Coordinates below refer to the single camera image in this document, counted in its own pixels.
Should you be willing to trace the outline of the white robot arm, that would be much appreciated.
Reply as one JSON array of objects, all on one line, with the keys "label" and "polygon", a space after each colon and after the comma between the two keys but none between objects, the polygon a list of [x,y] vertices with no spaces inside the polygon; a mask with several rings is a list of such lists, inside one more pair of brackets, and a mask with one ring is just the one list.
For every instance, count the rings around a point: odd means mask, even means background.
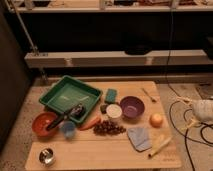
[{"label": "white robot arm", "polygon": [[193,117],[185,129],[201,122],[213,121],[213,100],[192,100],[187,97],[178,97],[177,100],[189,106],[193,112]]}]

